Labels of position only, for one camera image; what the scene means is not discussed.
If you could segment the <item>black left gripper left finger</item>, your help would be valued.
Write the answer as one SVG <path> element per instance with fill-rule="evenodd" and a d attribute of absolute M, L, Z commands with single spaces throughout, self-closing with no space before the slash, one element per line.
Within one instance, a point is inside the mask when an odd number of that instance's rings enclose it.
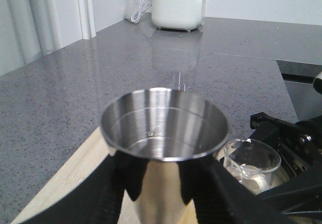
<path fill-rule="evenodd" d="M 137 199 L 147 159 L 116 152 L 74 190 L 25 223 L 117 223 L 126 190 Z"/>

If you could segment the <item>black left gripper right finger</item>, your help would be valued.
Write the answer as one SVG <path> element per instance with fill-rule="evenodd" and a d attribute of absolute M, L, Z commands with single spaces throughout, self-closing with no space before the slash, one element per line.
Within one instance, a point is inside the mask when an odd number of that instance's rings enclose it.
<path fill-rule="evenodd" d="M 178 163 L 181 198 L 198 223 L 283 223 L 282 215 L 241 185 L 212 156 Z"/>

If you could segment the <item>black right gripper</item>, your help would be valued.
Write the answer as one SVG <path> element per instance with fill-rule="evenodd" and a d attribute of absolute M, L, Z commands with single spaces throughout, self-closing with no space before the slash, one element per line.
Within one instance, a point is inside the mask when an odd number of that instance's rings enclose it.
<path fill-rule="evenodd" d="M 252 139 L 277 151 L 289 178 L 259 198 L 284 215 L 321 223 L 321 116 L 290 123 L 260 112 L 250 117 L 250 127 Z"/>

